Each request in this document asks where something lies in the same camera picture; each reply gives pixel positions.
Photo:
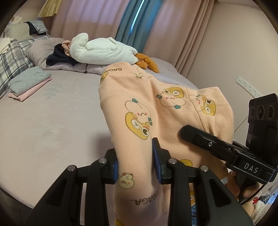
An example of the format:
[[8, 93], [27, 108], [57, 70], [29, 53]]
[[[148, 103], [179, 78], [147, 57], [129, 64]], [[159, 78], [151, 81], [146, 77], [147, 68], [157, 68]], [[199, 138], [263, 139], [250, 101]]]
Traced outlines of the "person's right hand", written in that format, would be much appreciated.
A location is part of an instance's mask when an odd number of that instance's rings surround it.
[[[224, 185], [238, 199], [238, 196], [240, 195], [241, 186], [236, 181], [236, 172], [233, 170], [228, 170], [226, 166], [222, 166], [221, 170], [222, 170], [221, 179], [226, 178], [227, 180]], [[242, 196], [245, 198], [250, 198], [261, 188], [261, 186], [262, 184], [257, 182], [255, 185], [247, 187], [243, 191]]]

